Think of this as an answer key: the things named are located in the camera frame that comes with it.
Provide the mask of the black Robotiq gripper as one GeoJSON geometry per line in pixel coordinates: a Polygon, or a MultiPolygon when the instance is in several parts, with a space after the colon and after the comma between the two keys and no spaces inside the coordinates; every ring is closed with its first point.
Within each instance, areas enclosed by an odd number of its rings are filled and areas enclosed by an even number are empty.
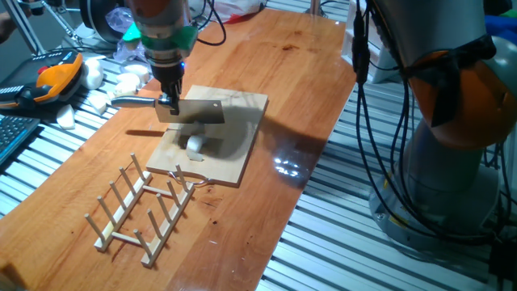
{"type": "Polygon", "coordinates": [[[179,114],[179,99],[183,89],[185,64],[183,61],[175,64],[151,65],[153,76],[160,82],[163,94],[158,98],[162,106],[171,107],[171,115],[179,114]]]}

